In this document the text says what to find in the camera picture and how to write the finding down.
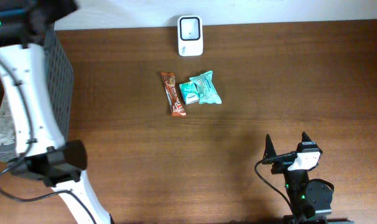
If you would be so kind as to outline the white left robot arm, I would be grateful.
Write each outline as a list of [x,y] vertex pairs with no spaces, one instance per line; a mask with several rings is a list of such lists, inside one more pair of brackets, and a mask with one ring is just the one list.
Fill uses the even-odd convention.
[[0,79],[17,140],[6,172],[43,182],[78,223],[112,223],[88,179],[84,144],[60,132],[45,79],[45,35],[77,9],[75,1],[0,1]]

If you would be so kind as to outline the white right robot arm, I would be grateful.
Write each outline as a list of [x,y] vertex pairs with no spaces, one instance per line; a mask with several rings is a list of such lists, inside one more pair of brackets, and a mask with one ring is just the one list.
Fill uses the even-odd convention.
[[283,216],[283,223],[352,223],[347,218],[327,218],[332,213],[335,187],[326,180],[309,178],[308,172],[318,166],[322,154],[321,148],[305,132],[302,133],[302,140],[295,151],[280,155],[276,154],[270,135],[266,135],[264,155],[256,165],[271,165],[272,175],[284,176],[286,195],[264,177],[261,178],[283,197],[292,212]]

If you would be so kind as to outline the teal wet wipes pouch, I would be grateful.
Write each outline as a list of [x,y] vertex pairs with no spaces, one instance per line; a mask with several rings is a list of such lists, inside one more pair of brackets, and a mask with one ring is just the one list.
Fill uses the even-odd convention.
[[213,71],[207,71],[196,77],[190,77],[189,80],[197,87],[200,104],[222,104],[222,100],[216,91],[212,82]]

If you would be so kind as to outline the red chocolate bar wrapper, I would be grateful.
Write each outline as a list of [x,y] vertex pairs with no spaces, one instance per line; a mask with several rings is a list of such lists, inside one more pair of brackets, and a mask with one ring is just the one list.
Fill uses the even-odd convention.
[[171,115],[175,117],[184,117],[186,112],[177,96],[175,85],[175,75],[170,72],[161,72],[161,77],[164,83],[165,92],[169,101]]

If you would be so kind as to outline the teal Kleenex tissue pack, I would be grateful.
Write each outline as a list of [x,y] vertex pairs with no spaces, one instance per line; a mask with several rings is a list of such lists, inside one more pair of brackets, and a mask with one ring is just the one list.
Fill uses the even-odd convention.
[[197,87],[193,82],[181,83],[179,88],[186,105],[199,101]]

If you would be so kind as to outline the white cream tube gold cap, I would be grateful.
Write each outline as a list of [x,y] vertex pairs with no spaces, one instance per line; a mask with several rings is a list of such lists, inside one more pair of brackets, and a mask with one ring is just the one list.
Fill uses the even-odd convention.
[[8,146],[16,141],[14,120],[7,96],[3,96],[0,106],[0,146]]

